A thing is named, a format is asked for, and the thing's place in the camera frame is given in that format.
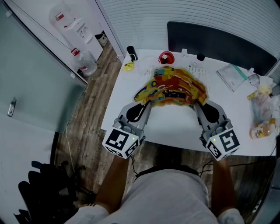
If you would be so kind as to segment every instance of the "black cylinder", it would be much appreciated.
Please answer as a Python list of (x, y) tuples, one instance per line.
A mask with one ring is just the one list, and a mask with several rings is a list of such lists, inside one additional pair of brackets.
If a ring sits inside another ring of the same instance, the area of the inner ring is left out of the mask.
[(134, 57), (134, 55), (130, 55), (131, 61), (137, 61), (137, 60), (138, 60), (138, 57), (137, 57), (137, 54), (136, 54), (136, 52), (135, 52), (134, 47), (133, 47), (133, 46), (128, 46), (126, 49), (127, 49), (127, 52), (128, 52), (129, 54), (134, 54), (134, 55), (135, 55), (135, 57)]

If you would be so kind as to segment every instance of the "bottle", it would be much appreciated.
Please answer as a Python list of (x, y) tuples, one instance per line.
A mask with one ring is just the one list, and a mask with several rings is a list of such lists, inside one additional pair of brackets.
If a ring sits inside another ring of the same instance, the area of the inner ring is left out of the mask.
[(271, 118), (269, 121), (261, 123), (257, 127), (252, 128), (249, 135), (252, 139), (263, 138), (269, 136), (275, 129), (276, 120), (275, 118)]
[(74, 61), (83, 72), (85, 77), (93, 75), (97, 69), (92, 54), (89, 51), (79, 51), (74, 48), (71, 53), (74, 55)]

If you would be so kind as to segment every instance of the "white table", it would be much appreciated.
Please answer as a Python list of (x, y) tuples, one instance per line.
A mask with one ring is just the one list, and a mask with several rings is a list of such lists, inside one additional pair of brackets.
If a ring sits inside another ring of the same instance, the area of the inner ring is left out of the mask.
[[(138, 68), (136, 67), (135, 71), (125, 72), (123, 70), (124, 64), (130, 61), (129, 55), (123, 62), (102, 122), (101, 129), (103, 130), (107, 130), (113, 125), (114, 119), (118, 117), (122, 108), (133, 102), (134, 95), (151, 78), (151, 74), (144, 76), (142, 74), (152, 70), (153, 67), (160, 66), (157, 59), (162, 51), (140, 49), (136, 53), (138, 55)], [(171, 66), (176, 68), (187, 68), (196, 61), (195, 55), (189, 54), (185, 58), (181, 56), (181, 53), (173, 52), (173, 55), (175, 62)], [(247, 96), (256, 88), (245, 81), (236, 92), (232, 93), (216, 73), (217, 70), (226, 65), (228, 63), (210, 58), (205, 58), (203, 61), (204, 69), (209, 72), (207, 83), (209, 99), (222, 106), (227, 117), (231, 120), (241, 145), (234, 155), (269, 156), (275, 147), (276, 132), (263, 139), (251, 140), (249, 137), (253, 120)], [(199, 140), (202, 128), (198, 124), (196, 113), (188, 106), (153, 107), (144, 133), (147, 137), (146, 141), (207, 151)]]

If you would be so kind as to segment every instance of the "gray shirt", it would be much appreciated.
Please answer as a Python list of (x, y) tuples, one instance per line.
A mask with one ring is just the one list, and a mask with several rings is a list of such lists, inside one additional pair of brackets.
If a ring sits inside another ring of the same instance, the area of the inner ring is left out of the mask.
[(244, 224), (237, 209), (218, 218), (208, 208), (208, 191), (200, 177), (160, 170), (139, 177), (111, 215), (101, 206), (82, 207), (66, 224)]

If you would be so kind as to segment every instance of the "glass door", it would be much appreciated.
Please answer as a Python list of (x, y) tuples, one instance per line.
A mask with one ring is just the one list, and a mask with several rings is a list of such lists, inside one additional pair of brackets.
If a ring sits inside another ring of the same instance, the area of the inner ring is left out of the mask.
[(63, 133), (86, 83), (8, 10), (0, 1), (0, 113), (16, 101), (11, 119)]

